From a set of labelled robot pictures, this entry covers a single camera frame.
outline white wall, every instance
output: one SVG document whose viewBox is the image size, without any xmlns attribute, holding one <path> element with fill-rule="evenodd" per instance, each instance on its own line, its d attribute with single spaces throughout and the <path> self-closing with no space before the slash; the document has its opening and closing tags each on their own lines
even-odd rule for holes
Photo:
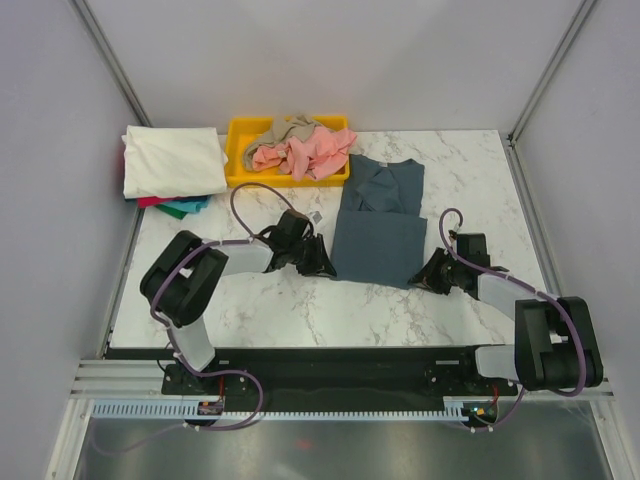
<svg viewBox="0 0 640 480">
<path fill-rule="evenodd" d="M 156 126 L 509 130 L 579 0 L 89 0 Z"/>
<path fill-rule="evenodd" d="M 134 119 L 66 1 L 0 11 L 0 476 L 36 480 L 133 218 L 118 162 Z"/>
<path fill-rule="evenodd" d="M 589 303 L 640 453 L 640 3 L 600 2 L 519 144 L 567 292 Z"/>
</svg>

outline white cloth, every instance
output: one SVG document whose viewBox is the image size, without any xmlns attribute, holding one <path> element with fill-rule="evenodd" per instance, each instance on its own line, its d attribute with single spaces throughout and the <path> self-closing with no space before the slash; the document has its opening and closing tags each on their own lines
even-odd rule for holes
<svg viewBox="0 0 640 480">
<path fill-rule="evenodd" d="M 215 128 L 127 127 L 124 197 L 192 197 L 227 189 Z"/>
</svg>

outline plastic container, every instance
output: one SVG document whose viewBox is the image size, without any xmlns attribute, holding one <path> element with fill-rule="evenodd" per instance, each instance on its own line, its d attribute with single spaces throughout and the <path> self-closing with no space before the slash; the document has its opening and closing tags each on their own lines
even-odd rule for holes
<svg viewBox="0 0 640 480">
<path fill-rule="evenodd" d="M 328 115 L 313 117 L 318 122 L 335 131 L 347 127 L 347 117 Z M 225 152 L 229 162 L 224 167 L 225 177 L 230 187 L 237 187 L 244 182 L 260 182 L 271 187 L 341 187 L 349 178 L 349 162 L 337 173 L 323 180 L 315 181 L 304 177 L 296 182 L 291 175 L 280 173 L 278 167 L 268 168 L 261 172 L 246 170 L 242 163 L 242 154 L 247 145 L 271 128 L 273 118 L 237 117 L 229 124 Z"/>
</svg>

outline white table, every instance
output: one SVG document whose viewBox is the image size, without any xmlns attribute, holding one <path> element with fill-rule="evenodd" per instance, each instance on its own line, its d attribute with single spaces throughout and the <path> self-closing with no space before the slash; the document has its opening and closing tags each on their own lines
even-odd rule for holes
<svg viewBox="0 0 640 480">
<path fill-rule="evenodd" d="M 413 158 L 425 166 L 421 216 L 428 219 L 425 261 L 441 246 L 438 218 L 455 206 L 463 232 L 484 232 L 494 265 L 544 287 L 505 153 L 496 131 L 373 132 L 358 135 L 368 157 Z M 301 212 L 324 216 L 319 232 L 329 252 L 341 188 L 284 189 Z M 254 230 L 275 223 L 283 205 L 268 191 L 246 189 L 237 207 Z M 142 220 L 110 348 L 163 348 L 166 333 L 139 293 L 142 276 L 180 230 L 212 239 L 246 238 L 229 210 L 229 193 L 197 215 L 176 220 L 155 208 Z M 423 290 L 304 278 L 291 266 L 270 274 L 222 278 L 205 312 L 217 347 L 433 346 L 513 342 L 513 324 L 459 290 Z"/>
</svg>

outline reflective floor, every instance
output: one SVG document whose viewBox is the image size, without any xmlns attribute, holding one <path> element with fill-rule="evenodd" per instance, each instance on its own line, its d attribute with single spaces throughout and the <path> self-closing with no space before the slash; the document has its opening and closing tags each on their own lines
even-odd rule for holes
<svg viewBox="0 0 640 480">
<path fill-rule="evenodd" d="M 586 402 L 525 403 L 503 428 L 474 435 L 429 422 L 270 421 L 237 432 L 178 429 L 115 458 L 85 446 L 86 471 L 77 478 L 610 479 L 590 412 Z M 102 448 L 119 449 L 170 424 L 100 420 L 94 433 Z"/>
</svg>

